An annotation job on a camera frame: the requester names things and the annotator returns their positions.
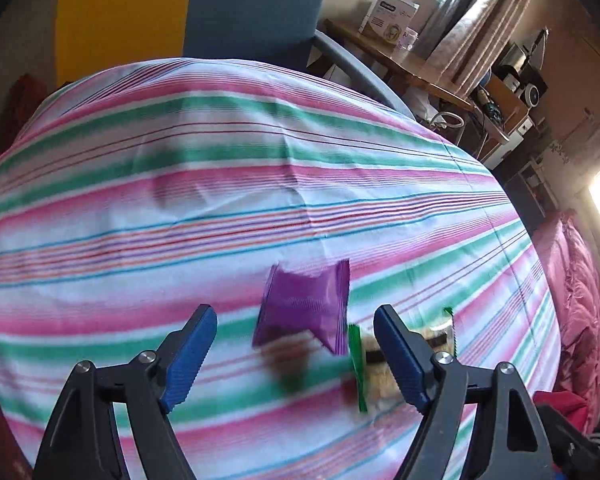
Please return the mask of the cracker packet green edges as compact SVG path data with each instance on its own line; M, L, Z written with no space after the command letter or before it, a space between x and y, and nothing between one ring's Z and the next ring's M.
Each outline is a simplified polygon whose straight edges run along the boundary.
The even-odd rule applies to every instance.
M434 324L412 328L434 352L456 353L455 320L452 308L444 308ZM397 399L401 393L374 334L356 324L348 325L348 343L358 396L358 411L382 400Z

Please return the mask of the pink blanket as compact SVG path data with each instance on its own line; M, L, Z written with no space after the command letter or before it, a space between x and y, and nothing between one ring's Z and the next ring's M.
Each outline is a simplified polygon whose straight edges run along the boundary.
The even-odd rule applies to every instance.
M600 257L583 237L576 212L555 212L536 229L540 258L559 327L559 364L547 400L589 434L600 420Z

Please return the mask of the striped bed sheet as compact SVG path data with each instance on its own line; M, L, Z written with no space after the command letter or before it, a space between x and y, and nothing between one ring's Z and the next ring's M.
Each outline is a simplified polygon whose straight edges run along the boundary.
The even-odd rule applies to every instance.
M247 61L135 63L49 96L0 157L0 405L38 454L70 370L156 348L200 304L218 334L173 428L201 479L389 479L419 414L358 411L308 333L256 349L268 272L351 269L348 319L454 314L467 365L554 387L555 308L489 170L366 96Z

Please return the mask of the dark red pillow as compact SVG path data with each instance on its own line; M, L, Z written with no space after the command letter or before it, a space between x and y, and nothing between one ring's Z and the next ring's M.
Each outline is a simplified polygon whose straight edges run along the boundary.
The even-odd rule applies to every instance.
M44 82L31 74L23 74L10 87L0 114L0 156L14 144L46 96Z

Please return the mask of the wooden side table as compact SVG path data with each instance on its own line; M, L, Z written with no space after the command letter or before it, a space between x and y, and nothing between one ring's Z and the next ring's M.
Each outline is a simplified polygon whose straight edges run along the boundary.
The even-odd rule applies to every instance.
M465 112L475 112L477 107L460 96L460 87L438 76L426 62L410 51L396 50L390 44L364 36L351 25L343 22L324 21L326 34L337 41L350 42L375 62L384 66L391 76L404 81L407 87L422 91L449 102Z

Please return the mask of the grey yellow blue headboard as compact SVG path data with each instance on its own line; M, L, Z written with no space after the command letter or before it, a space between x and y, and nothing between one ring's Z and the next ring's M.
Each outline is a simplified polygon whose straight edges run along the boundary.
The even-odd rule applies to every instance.
M52 91L153 58L245 58L303 70L323 0L12 0L0 99L21 76Z

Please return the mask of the white box on table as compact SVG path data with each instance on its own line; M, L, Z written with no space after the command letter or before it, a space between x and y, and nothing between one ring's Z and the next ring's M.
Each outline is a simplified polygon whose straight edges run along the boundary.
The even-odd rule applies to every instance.
M419 4L408 0L373 0L358 32L395 46L419 9Z

